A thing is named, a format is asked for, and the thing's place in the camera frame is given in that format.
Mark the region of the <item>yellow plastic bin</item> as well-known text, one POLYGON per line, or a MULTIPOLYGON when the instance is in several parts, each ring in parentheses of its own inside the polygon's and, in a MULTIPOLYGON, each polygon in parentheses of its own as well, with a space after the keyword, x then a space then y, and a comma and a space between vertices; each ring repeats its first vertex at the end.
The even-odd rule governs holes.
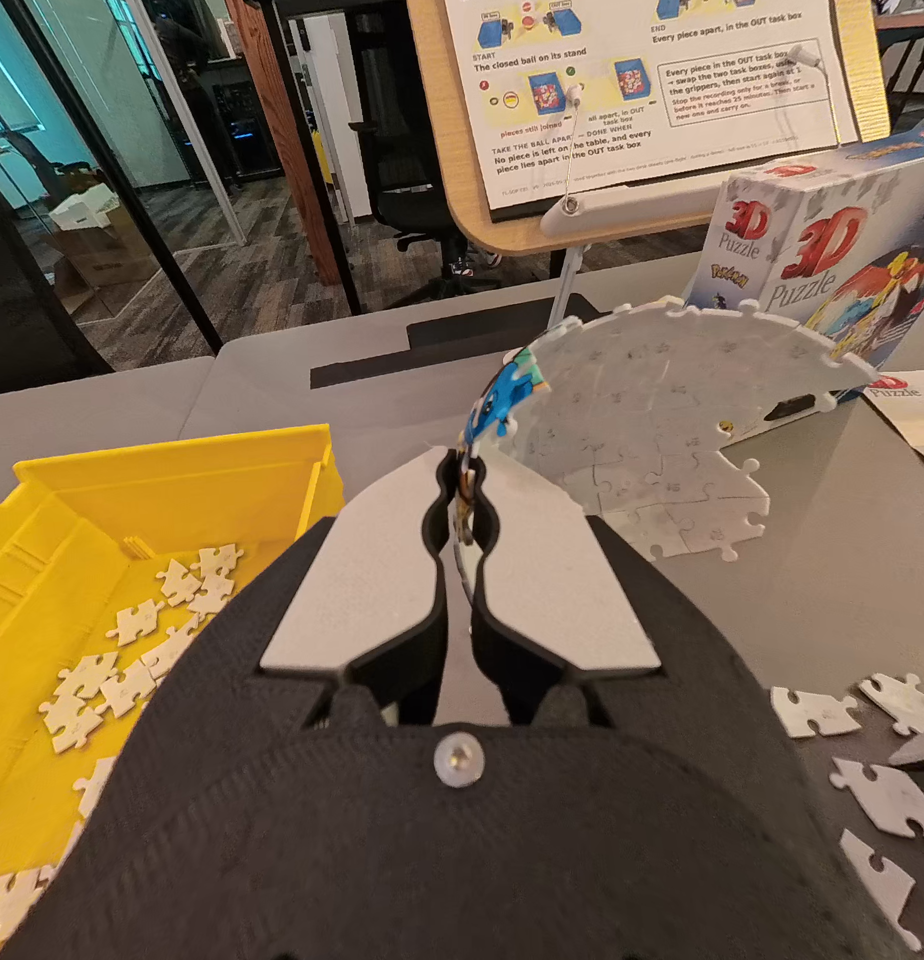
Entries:
POLYGON ((11 615, 60 586, 66 558, 105 571, 244 539, 257 549, 254 579, 344 505, 325 425, 29 460, 13 471, 17 484, 0 503, 0 612, 11 615))

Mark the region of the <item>folded instruction leaflet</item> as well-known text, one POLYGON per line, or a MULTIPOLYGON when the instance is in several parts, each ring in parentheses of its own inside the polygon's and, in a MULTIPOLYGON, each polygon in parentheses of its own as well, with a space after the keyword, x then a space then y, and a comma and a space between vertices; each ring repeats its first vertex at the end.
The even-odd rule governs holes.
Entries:
POLYGON ((924 369, 882 373, 863 394, 924 461, 924 369))

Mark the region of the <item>cardboard box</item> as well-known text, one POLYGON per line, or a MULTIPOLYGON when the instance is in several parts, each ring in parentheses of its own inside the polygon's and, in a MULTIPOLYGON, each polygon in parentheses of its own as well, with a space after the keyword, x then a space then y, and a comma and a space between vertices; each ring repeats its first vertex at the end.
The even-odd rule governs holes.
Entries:
POLYGON ((107 226, 53 229, 46 241, 71 265, 103 316, 115 317, 156 276, 159 264, 123 206, 108 211, 107 226))

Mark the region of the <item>printed instruction sheet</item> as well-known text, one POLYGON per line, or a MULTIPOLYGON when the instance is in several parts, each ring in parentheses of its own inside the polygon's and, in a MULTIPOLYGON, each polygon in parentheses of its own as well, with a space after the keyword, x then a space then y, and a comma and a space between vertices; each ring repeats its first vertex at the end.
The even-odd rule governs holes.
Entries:
POLYGON ((492 212, 857 137, 832 2, 444 7, 492 212))

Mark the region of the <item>wooden board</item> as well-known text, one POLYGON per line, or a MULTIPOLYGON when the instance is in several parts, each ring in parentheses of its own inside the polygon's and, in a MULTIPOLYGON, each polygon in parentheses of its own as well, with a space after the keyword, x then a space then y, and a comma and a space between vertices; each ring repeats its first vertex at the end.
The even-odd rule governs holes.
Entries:
MULTIPOLYGON (((425 98, 456 225, 480 247, 505 257, 562 249, 541 232, 542 215, 494 222, 485 193, 476 144, 444 2, 407 3, 425 98)), ((834 2, 836 32, 861 141, 890 133, 884 74, 870 2, 834 2)))

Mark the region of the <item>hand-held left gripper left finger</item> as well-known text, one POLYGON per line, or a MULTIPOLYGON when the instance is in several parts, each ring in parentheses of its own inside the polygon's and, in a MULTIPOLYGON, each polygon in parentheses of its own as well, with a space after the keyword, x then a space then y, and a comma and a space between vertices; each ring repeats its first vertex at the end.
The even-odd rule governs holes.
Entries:
POLYGON ((435 446, 365 487, 318 536, 261 672, 368 689, 430 726, 448 652, 446 576, 456 450, 435 446))

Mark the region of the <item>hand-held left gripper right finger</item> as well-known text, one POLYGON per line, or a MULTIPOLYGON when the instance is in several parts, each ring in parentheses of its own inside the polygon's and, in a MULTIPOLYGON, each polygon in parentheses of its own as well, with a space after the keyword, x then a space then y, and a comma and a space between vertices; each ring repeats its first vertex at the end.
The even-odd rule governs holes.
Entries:
POLYGON ((480 447, 473 471, 471 648, 509 722, 531 724, 555 687, 659 672, 660 655, 576 500, 494 446, 480 447))

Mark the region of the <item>wooden post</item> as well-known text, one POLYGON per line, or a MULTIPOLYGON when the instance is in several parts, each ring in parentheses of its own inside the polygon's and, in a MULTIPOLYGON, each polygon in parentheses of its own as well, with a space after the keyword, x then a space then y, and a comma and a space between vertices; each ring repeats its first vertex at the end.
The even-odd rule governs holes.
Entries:
POLYGON ((226 7, 299 214, 317 277, 326 286, 342 286, 348 277, 345 251, 275 3, 227 1, 226 7))

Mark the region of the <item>black office chair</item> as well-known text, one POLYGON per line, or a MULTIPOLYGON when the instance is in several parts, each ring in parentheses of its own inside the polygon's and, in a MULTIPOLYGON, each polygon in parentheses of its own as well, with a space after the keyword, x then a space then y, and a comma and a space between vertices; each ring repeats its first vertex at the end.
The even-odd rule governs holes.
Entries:
POLYGON ((396 248, 432 241, 441 255, 440 273, 390 304, 391 309, 499 290, 497 279, 453 280, 448 264, 470 253, 470 243, 449 210, 434 146, 417 131, 386 134, 373 120, 351 122, 360 150, 372 217, 395 231, 396 248))

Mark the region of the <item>white box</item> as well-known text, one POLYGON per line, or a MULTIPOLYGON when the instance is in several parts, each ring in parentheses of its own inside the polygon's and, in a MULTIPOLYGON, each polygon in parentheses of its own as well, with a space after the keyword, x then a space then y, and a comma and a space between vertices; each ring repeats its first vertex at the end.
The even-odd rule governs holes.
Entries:
POLYGON ((98 183, 82 193, 72 194, 49 211, 55 232, 105 230, 112 225, 111 214, 121 209, 119 195, 98 183))

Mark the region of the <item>partly built puzzle ball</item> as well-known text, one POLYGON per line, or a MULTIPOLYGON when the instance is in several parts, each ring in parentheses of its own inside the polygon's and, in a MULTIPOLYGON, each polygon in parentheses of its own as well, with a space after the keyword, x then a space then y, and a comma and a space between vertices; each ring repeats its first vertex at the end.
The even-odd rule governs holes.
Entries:
POLYGON ((760 465, 722 450, 782 402, 827 413, 879 377, 830 338, 745 298, 736 309, 665 296, 567 317, 507 353, 458 438, 456 533, 474 540, 476 460, 496 448, 567 493, 636 551, 715 551, 761 537, 760 465))

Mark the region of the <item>printed puzzle box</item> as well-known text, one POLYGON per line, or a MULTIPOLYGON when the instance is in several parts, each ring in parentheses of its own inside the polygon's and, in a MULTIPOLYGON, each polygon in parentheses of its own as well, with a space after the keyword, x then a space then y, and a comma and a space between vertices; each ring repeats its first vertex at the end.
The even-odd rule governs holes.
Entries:
POLYGON ((683 303, 786 318, 874 370, 924 312, 924 126, 729 177, 683 303))

